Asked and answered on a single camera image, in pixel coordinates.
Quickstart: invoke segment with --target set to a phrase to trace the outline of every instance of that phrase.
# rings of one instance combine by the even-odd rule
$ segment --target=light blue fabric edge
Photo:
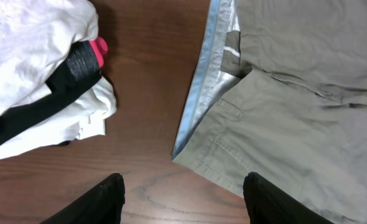
[[[213,48],[216,25],[218,22],[218,11],[221,0],[211,0],[208,10],[208,17],[203,38],[202,49],[197,62],[195,74],[190,86],[185,108],[183,109],[182,119],[178,129],[177,139],[175,140],[172,158],[174,159],[185,147],[185,140],[192,126],[193,116],[197,107],[200,92],[206,78],[208,65],[210,63],[211,51]]]

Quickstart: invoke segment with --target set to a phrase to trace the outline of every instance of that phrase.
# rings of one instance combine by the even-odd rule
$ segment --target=pile of clothes
[[[106,52],[89,1],[0,1],[0,159],[105,134]]]
[[[173,161],[367,223],[367,0],[212,0]]]

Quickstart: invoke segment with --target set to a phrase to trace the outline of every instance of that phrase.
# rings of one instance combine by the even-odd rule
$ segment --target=black cloth
[[[123,177],[112,174],[41,224],[118,224],[124,194]]]
[[[0,145],[66,108],[100,78],[90,43],[73,44],[67,59],[46,81],[52,94],[29,105],[10,108],[0,116]]]
[[[243,184],[251,224],[332,224],[256,172]]]

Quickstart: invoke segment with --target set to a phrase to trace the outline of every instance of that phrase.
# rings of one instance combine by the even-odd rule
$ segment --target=crumpled white fabric
[[[116,98],[113,87],[102,77],[74,103],[2,144],[0,159],[18,156],[41,146],[102,134],[104,119],[114,112]]]
[[[0,0],[0,115],[50,94],[43,84],[71,44],[97,35],[87,0]]]

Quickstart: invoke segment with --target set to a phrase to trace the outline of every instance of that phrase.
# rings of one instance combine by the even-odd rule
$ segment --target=wood grain
[[[107,136],[0,161],[0,223],[41,222],[113,172],[126,184],[122,223],[249,223],[243,199],[170,161],[208,3],[93,1],[119,110]]]

